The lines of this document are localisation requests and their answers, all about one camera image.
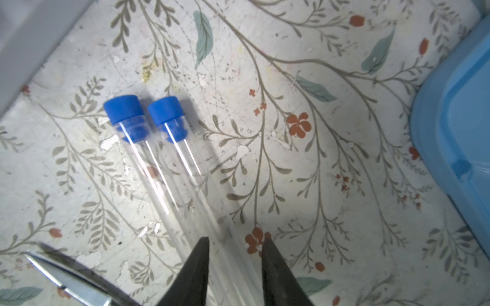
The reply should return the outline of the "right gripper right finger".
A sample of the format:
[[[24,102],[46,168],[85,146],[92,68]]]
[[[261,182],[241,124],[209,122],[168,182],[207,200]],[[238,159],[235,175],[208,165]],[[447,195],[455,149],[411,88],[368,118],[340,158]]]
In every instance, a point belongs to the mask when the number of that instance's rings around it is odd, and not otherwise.
[[[271,238],[262,245],[262,289],[268,306],[313,306]]]

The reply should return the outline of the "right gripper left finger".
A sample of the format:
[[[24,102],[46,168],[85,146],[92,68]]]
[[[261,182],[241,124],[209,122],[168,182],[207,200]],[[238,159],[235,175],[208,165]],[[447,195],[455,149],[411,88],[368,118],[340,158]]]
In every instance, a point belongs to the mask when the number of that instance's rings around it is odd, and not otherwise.
[[[200,238],[158,305],[206,305],[209,250],[209,238]]]

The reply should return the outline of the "clear test tube blue cap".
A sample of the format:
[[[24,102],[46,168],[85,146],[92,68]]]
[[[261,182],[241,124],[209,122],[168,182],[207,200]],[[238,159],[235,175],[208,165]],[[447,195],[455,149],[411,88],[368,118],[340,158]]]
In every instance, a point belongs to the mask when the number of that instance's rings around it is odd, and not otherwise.
[[[137,170],[171,246],[176,248],[182,268],[196,243],[188,242],[189,233],[179,224],[177,206],[183,203],[182,197],[170,173],[158,161],[152,129],[140,101],[134,95],[118,96],[106,101],[103,109]]]

